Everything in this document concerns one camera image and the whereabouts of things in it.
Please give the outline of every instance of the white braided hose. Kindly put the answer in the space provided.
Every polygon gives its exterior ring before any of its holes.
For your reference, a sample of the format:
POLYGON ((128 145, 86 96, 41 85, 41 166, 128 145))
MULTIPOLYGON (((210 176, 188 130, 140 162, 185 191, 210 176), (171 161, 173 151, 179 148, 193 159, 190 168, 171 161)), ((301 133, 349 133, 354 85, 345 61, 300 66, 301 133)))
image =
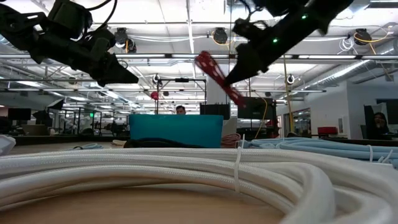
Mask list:
MULTIPOLYGON (((4 156, 0 207, 71 192, 163 183, 234 190, 236 155, 236 149, 98 149, 4 156)), ((390 167, 264 149, 243 149, 240 161, 240 191, 284 212, 281 223, 397 223, 398 173, 390 167), (335 217, 336 209, 345 214, 335 217)))

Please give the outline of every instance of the person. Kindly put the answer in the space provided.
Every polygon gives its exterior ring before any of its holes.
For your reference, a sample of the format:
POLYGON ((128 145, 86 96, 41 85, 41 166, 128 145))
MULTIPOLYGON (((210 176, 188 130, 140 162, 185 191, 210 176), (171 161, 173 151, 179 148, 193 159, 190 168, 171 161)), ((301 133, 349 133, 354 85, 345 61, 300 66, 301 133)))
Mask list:
POLYGON ((175 110, 177 111, 177 114, 186 114, 187 112, 185 111, 185 107, 183 106, 178 106, 175 108, 175 110))
POLYGON ((388 123, 386 115, 381 112, 377 112, 373 116, 374 126, 371 128, 371 132, 368 134, 369 139, 374 140, 391 140, 391 137, 387 134, 390 133, 388 129, 388 123))

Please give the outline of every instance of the table surface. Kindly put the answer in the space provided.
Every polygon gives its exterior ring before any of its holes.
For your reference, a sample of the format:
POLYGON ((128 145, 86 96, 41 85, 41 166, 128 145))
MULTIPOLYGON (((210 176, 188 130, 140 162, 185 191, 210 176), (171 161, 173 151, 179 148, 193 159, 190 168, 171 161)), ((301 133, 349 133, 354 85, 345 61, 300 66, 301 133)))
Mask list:
MULTIPOLYGON (((17 146, 11 154, 60 151, 89 142, 17 146)), ((101 142, 104 147, 110 143, 101 142)), ((7 224, 279 223, 282 212, 231 190, 195 184, 62 195, 0 212, 7 224)))

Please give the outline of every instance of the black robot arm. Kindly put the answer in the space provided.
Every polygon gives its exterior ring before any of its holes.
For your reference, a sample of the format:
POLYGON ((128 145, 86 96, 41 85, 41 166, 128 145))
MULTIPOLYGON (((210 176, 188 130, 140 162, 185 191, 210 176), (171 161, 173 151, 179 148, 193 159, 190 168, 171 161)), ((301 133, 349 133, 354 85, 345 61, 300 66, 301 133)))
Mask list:
POLYGON ((43 12, 21 14, 0 4, 0 34, 14 47, 28 51, 35 62, 54 59, 90 74, 101 86, 137 83, 138 78, 108 52, 115 39, 106 26, 87 33, 92 22, 89 10, 69 0, 56 0, 48 17, 43 12))
POLYGON ((285 17, 275 26, 260 29, 247 19, 235 21, 233 31, 248 39, 236 51, 238 61, 224 85, 253 77, 315 30, 326 34, 329 23, 353 0, 253 0, 256 9, 266 8, 273 16, 285 17))

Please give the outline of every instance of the overhead cable reel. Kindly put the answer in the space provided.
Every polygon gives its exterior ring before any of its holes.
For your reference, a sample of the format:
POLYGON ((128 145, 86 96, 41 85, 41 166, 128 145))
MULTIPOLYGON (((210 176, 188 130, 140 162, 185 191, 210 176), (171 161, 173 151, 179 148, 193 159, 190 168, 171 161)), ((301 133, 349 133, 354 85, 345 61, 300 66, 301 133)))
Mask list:
POLYGON ((228 35, 225 32, 225 29, 223 27, 217 27, 215 31, 213 31, 213 40, 217 44, 226 44, 228 40, 228 35))
POLYGON ((292 74, 290 74, 286 79, 286 82, 288 85, 293 85, 294 81, 295 81, 295 78, 292 74))
POLYGON ((160 79, 160 78, 159 78, 158 74, 154 75, 154 76, 152 77, 152 83, 153 83, 154 85, 156 85, 156 84, 159 82, 159 86, 162 87, 162 86, 163 86, 162 80, 159 81, 159 79, 160 79))
POLYGON ((360 46, 364 46, 368 44, 369 42, 366 41, 372 41, 371 35, 366 31, 366 29, 356 29, 354 34, 354 42, 355 44, 358 44, 360 46))
POLYGON ((126 28, 118 28, 116 32, 114 33, 114 37, 116 39, 116 44, 120 49, 123 49, 126 51, 126 53, 136 53, 137 52, 137 46, 136 43, 129 38, 127 34, 127 29, 126 28))

